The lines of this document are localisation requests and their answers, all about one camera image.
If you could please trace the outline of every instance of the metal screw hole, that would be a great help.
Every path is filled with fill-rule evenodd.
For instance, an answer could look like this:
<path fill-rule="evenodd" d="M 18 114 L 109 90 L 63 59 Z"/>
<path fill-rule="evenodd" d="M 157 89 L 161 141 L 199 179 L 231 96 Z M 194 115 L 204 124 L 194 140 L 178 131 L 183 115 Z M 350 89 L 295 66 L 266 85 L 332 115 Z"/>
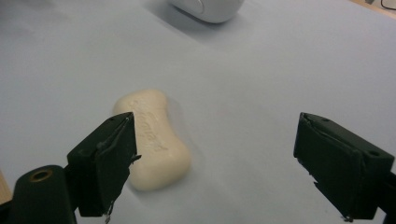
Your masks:
<path fill-rule="evenodd" d="M 40 182 L 52 176 L 52 170 L 39 170 L 30 176 L 30 182 Z"/>

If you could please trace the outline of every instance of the table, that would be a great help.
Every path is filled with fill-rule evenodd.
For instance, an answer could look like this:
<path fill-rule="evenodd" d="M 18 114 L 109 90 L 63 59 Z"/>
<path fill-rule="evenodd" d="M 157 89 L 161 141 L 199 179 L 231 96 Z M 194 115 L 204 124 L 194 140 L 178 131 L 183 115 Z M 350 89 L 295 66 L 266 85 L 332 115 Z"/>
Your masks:
<path fill-rule="evenodd" d="M 393 19 L 396 19 L 396 11 L 391 10 L 391 9 L 383 8 L 381 6 L 381 0 L 372 2 L 370 4 L 366 3 L 363 0 L 352 0 L 352 2 L 354 2 L 356 4 L 359 4 L 359 5 L 363 6 L 363 7 L 367 7 L 369 9 L 371 9 L 371 10 L 376 11 L 376 12 L 382 13 L 384 15 L 387 15 L 389 17 L 392 17 Z"/>
<path fill-rule="evenodd" d="M 66 166 L 118 98 L 156 88 L 191 171 L 126 184 L 113 223 L 344 223 L 292 157 L 299 114 L 396 155 L 395 42 L 394 19 L 345 0 L 247 0 L 221 25 L 160 0 L 0 0 L 0 169 L 13 188 Z"/>

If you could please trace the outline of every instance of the soap bar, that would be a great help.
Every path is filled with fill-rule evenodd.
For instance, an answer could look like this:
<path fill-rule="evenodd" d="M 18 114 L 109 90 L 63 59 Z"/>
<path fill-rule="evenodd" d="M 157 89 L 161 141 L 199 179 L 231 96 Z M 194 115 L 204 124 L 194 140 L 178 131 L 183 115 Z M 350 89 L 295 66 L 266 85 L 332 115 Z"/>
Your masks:
<path fill-rule="evenodd" d="M 163 92 L 143 90 L 121 97 L 113 113 L 134 112 L 137 154 L 129 177 L 138 190 L 154 190 L 178 181 L 190 170 L 191 154 L 169 124 Z"/>

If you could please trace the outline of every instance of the cable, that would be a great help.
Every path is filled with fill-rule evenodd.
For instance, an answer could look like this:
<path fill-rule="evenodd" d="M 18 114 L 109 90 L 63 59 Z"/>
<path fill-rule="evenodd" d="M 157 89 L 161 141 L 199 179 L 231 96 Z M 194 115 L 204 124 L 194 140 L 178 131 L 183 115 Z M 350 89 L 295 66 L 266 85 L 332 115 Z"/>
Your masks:
<path fill-rule="evenodd" d="M 384 6 L 383 1 L 384 0 L 381 0 L 381 7 L 386 8 L 386 9 L 390 9 L 390 10 L 396 10 L 396 8 L 394 8 L 394 7 L 386 7 L 386 6 Z"/>

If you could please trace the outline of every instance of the light blue surface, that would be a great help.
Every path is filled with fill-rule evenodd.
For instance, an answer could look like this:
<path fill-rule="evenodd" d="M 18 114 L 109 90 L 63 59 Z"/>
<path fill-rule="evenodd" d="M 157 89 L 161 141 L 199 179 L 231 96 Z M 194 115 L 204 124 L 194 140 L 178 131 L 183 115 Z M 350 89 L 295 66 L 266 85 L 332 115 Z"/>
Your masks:
<path fill-rule="evenodd" d="M 344 223 L 292 157 L 299 113 L 396 155 L 395 22 L 347 0 L 247 0 L 222 25 L 160 0 L 0 0 L 0 169 L 12 187 L 65 166 L 117 99 L 157 88 L 192 170 L 126 185 L 112 223 Z"/>

